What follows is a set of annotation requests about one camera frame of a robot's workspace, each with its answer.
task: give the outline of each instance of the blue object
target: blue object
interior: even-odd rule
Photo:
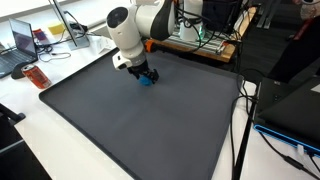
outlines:
[[[286,136],[286,135],[281,134],[279,132],[273,131],[273,130],[271,130],[269,128],[266,128],[266,127],[263,127],[261,125],[254,125],[253,128],[255,130],[257,130],[258,132],[261,132],[261,133],[263,133],[265,135],[273,137],[273,138],[275,138],[275,139],[277,139],[277,140],[279,140],[281,142],[284,142],[284,143],[286,143],[286,144],[288,144],[290,146],[293,146],[295,148],[297,148],[298,144],[300,144],[301,146],[303,146],[303,148],[305,149],[306,152],[314,154],[314,155],[316,155],[318,157],[320,156],[320,149],[317,149],[317,148],[315,148],[313,146],[305,144],[305,143],[303,143],[301,141],[298,141],[296,139],[293,139],[293,138],[291,138],[289,136]]]
[[[144,85],[144,86],[151,86],[151,84],[152,84],[151,79],[149,79],[149,78],[146,77],[146,76],[141,76],[141,77],[139,78],[139,82],[140,82],[140,84],[142,84],[142,85]]]

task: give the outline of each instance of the laptop screen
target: laptop screen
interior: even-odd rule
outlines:
[[[16,19],[9,19],[9,22],[17,49],[36,57],[37,53],[33,41],[31,25]]]

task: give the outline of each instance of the monitor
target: monitor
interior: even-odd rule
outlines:
[[[59,2],[57,0],[49,0],[50,4],[53,7],[54,12],[58,16],[59,20],[64,24],[64,27],[68,31],[72,41],[67,41],[70,50],[80,49],[90,46],[90,42],[85,33],[80,35],[75,35],[70,26],[68,19],[65,16],[64,11],[62,10]]]
[[[9,23],[17,49],[31,56],[37,57],[31,25],[16,19],[9,19]]]
[[[243,0],[203,0],[202,16],[206,29],[232,34]]]

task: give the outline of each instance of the desk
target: desk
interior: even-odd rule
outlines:
[[[65,44],[55,47],[55,51],[66,49]],[[38,61],[35,64],[55,84],[103,54],[94,55],[89,48],[70,53],[72,56],[69,59],[49,63]],[[12,80],[8,76],[0,83],[1,103],[14,112],[26,114],[26,119],[16,124],[15,128],[52,179],[132,179],[83,134],[41,102],[38,95],[42,90],[28,79]],[[246,87],[249,94],[253,94],[256,88],[252,83],[246,83]],[[242,99],[234,112],[236,156],[246,122],[245,101]],[[228,132],[213,179],[230,179],[231,157]]]
[[[297,150],[283,142],[266,136],[268,141],[281,153],[291,156],[302,163],[297,158]],[[315,169],[309,157],[306,155],[305,162],[310,168]],[[317,164],[320,164],[320,158],[314,157]],[[242,166],[241,180],[314,180],[311,176],[303,171],[299,171],[293,166],[285,162],[278,154],[276,154],[262,139],[260,134],[251,129],[244,163]]]

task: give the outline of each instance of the keyboard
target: keyboard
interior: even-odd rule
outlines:
[[[13,68],[22,62],[33,62],[35,58],[18,50],[12,50],[0,56],[1,71],[11,72]]]

